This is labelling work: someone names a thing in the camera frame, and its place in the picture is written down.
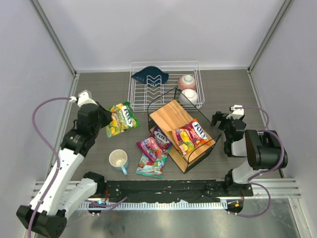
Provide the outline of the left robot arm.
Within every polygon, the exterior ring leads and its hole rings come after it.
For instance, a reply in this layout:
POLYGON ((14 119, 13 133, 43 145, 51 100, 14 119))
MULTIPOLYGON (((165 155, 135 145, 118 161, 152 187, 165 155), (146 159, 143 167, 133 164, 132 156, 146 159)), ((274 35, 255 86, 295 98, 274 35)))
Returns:
POLYGON ((111 122, 111 112, 89 99, 80 103, 73 128, 65 134, 60 150, 54 150, 55 164, 38 194, 29 205, 19 206, 16 215, 27 229, 27 236, 37 233, 58 238, 67 220, 84 200, 105 191, 105 178, 87 172, 69 193, 65 189, 71 177, 94 146, 100 130, 111 122))

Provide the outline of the wooden two-tier wire shelf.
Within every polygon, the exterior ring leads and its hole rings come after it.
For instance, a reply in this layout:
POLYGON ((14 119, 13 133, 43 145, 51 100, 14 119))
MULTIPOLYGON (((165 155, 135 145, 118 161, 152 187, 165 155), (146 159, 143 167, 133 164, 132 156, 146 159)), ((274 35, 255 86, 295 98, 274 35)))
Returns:
POLYGON ((185 174, 209 156, 220 139, 221 132, 193 103, 190 102, 189 107, 182 106, 178 100, 180 95, 182 95, 180 89, 173 88, 154 98, 146 106, 146 112, 149 130, 153 131, 154 127, 158 126, 163 131, 172 143, 170 157, 185 174), (200 124, 199 131, 203 132, 207 141, 200 143, 193 151, 184 155, 179 150, 171 132, 194 119, 200 124))

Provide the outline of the purple berries candy bag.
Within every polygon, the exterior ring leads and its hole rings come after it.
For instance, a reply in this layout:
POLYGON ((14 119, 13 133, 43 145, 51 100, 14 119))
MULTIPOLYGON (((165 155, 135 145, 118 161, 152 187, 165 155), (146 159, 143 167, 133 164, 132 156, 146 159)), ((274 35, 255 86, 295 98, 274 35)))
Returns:
POLYGON ((156 126, 148 138, 137 142, 136 145, 154 163, 158 157, 171 147, 172 143, 165 133, 156 126))

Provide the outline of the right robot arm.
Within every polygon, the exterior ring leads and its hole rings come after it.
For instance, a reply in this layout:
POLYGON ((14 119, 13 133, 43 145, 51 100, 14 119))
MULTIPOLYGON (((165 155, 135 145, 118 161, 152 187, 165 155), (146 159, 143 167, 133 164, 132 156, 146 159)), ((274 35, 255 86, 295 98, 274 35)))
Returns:
POLYGON ((227 191, 247 190, 252 179, 263 173, 280 170, 287 166, 288 156, 276 131, 246 129, 242 109, 230 114, 217 111, 212 116, 212 125, 225 135, 224 153, 228 157, 243 157, 247 160, 225 176, 223 188, 227 191))

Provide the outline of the green candy bag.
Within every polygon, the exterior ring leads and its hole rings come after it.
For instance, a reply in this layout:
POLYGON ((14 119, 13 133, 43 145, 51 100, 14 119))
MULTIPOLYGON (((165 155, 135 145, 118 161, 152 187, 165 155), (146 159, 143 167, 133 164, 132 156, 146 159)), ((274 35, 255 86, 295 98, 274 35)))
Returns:
POLYGON ((129 102, 113 105, 108 110, 112 113, 112 121, 106 126, 108 138, 140 126, 139 120, 134 115, 129 102))

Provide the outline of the orange fruits candy bag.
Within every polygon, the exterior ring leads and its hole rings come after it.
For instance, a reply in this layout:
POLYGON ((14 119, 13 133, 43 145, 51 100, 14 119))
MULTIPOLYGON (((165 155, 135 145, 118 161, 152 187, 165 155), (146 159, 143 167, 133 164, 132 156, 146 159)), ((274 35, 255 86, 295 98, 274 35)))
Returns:
POLYGON ((193 152, 198 146, 211 144, 197 119, 169 131, 168 134, 173 138, 177 149, 183 156, 193 152))

